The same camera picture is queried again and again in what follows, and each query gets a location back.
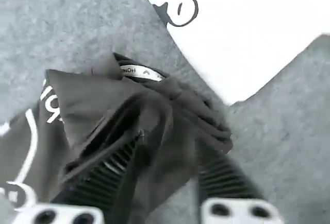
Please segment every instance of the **clothing label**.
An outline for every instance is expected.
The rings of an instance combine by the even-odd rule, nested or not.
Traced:
[[[140,65],[123,65],[120,66],[124,76],[131,76],[143,79],[149,79],[153,81],[162,81],[164,77],[158,72]]]

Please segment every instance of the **black drawing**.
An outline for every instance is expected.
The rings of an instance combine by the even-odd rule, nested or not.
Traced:
[[[184,22],[183,24],[176,24],[175,22],[173,22],[173,20],[171,19],[170,15],[168,14],[168,2],[163,3],[161,6],[157,6],[155,4],[153,4],[157,14],[159,15],[160,19],[163,21],[163,23],[165,24],[165,26],[167,26],[167,24],[171,24],[174,27],[184,27],[187,26],[189,23],[191,23],[198,15],[199,12],[199,8],[198,8],[198,2],[197,0],[192,0],[194,3],[194,12],[192,13],[192,16],[190,19],[188,19],[186,22]],[[181,13],[181,9],[182,9],[183,3],[180,3],[177,9],[177,14],[180,15]]]

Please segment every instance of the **black fabric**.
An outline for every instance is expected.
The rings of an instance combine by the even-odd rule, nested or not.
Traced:
[[[230,151],[230,131],[217,122],[207,99],[157,69],[161,81],[125,77],[123,65],[141,64],[115,54],[83,74],[46,71],[41,100],[0,137],[0,189],[9,198],[11,188],[20,190],[17,208],[34,203],[27,188],[38,201],[49,201],[65,180],[66,165],[104,147],[101,141],[115,146],[125,130],[143,130],[152,155],[139,178],[129,223],[144,223],[195,175],[195,140]]]

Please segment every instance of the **hole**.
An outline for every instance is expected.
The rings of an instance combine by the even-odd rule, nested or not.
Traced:
[[[94,217],[91,214],[81,214],[78,215],[73,224],[92,224],[94,222]]]
[[[46,210],[37,215],[35,224],[50,224],[56,217],[56,213],[53,210]]]
[[[251,213],[254,216],[261,217],[261,218],[270,218],[270,213],[261,207],[253,207],[251,209]]]
[[[212,212],[212,214],[219,215],[219,216],[229,216],[230,215],[229,208],[227,208],[225,205],[219,204],[219,203],[212,206],[211,212]]]

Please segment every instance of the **white paper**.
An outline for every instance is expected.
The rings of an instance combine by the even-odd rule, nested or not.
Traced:
[[[255,94],[315,38],[330,32],[330,0],[149,1],[159,7],[168,3],[169,33],[229,105]]]

